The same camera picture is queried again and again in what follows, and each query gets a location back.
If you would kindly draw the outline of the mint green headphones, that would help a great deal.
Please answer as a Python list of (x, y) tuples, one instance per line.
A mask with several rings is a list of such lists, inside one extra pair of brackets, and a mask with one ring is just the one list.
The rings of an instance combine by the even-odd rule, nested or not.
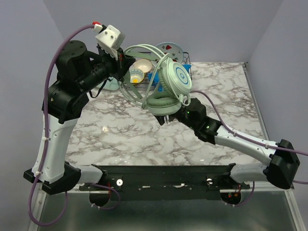
[[(124, 97), (131, 103), (148, 110), (156, 116), (169, 116), (176, 113), (181, 106), (191, 103), (190, 93), (192, 80), (182, 64), (172, 60), (169, 53), (164, 54), (160, 49), (149, 44), (133, 45), (124, 50), (128, 51), (150, 51), (158, 57), (158, 64), (154, 68), (152, 79), (144, 96), (130, 83), (130, 73), (124, 76), (124, 82), (118, 82), (119, 89)], [(152, 86), (155, 74), (158, 73), (157, 86)], [(158, 92), (159, 85), (164, 91)]]

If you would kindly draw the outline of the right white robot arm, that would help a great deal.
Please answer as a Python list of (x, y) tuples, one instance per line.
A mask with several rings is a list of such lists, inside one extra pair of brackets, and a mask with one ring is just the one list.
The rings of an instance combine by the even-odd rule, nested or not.
[(206, 107), (196, 98), (189, 105), (168, 98), (158, 106), (149, 107), (149, 111), (160, 124), (164, 123), (164, 116), (170, 116), (191, 128), (198, 139), (232, 148), (258, 160), (256, 164), (232, 164), (230, 171), (221, 177), (224, 187), (231, 189), (245, 181), (268, 181), (281, 189), (291, 188), (300, 161), (289, 141), (262, 140), (225, 127), (207, 116)]

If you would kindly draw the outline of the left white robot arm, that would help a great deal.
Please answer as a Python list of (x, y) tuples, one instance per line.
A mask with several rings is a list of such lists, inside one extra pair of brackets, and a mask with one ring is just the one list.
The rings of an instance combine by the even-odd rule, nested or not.
[(89, 102), (88, 93), (110, 77), (123, 80), (135, 58), (116, 50), (111, 57), (101, 46), (98, 53), (87, 50), (82, 41), (72, 40), (61, 46), (51, 64), (57, 67), (57, 80), (44, 94), (44, 129), (35, 165), (24, 172), (29, 182), (42, 183), (49, 195), (66, 192), (78, 183), (90, 183), (102, 190), (106, 171), (96, 165), (74, 166), (65, 161), (72, 131)]

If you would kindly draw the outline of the mint green rectangular tray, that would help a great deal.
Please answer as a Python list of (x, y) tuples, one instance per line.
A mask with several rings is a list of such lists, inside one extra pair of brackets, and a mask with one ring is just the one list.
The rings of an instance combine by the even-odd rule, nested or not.
[(118, 90), (118, 88), (119, 86), (117, 80), (114, 79), (113, 77), (108, 78), (106, 84), (103, 87), (104, 90), (109, 90), (109, 91), (116, 91)]

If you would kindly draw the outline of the blue yellow patterned bowl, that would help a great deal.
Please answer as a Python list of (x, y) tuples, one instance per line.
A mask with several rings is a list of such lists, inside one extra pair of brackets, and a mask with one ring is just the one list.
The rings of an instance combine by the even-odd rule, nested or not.
[(144, 80), (144, 72), (141, 69), (133, 68), (130, 69), (130, 83), (131, 84), (140, 84)]

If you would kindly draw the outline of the cream bowl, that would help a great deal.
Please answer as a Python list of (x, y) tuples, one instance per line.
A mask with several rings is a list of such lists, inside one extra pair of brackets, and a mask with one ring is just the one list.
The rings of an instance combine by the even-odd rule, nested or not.
[(149, 73), (152, 69), (152, 63), (146, 59), (139, 59), (134, 63), (134, 67), (140, 69), (143, 73)]

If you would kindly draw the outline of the blue cloth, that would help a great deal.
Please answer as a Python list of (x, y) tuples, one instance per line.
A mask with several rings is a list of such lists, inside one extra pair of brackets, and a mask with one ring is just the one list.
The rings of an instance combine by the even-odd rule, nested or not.
[[(192, 72), (191, 72), (191, 67), (192, 65), (191, 64), (182, 64), (182, 66), (185, 68), (185, 70), (188, 72), (188, 74), (190, 75), (191, 79), (192, 79)], [(153, 74), (152, 73), (149, 73), (148, 74), (148, 79), (151, 80), (152, 79), (152, 76)], [(158, 73), (155, 74), (154, 76), (154, 81), (152, 83), (152, 86), (157, 86), (158, 84), (158, 81), (159, 81), (159, 77), (158, 77)], [(164, 88), (162, 87), (162, 85), (160, 84), (159, 87), (158, 87), (158, 92), (162, 92), (164, 91)]]

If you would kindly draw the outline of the strawberry pattern plate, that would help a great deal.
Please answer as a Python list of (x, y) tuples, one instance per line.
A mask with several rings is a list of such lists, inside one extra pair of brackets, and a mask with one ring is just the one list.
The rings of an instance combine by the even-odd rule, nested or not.
[(160, 49), (164, 54), (169, 53), (173, 61), (182, 63), (184, 55), (182, 48), (172, 42), (163, 42), (155, 46)]

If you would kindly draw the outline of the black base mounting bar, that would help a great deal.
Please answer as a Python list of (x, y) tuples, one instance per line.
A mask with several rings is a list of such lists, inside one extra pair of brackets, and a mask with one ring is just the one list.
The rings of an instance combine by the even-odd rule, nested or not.
[(123, 201), (220, 200), (221, 191), (249, 189), (231, 177), (234, 164), (224, 166), (99, 166), (98, 183), (111, 186)]

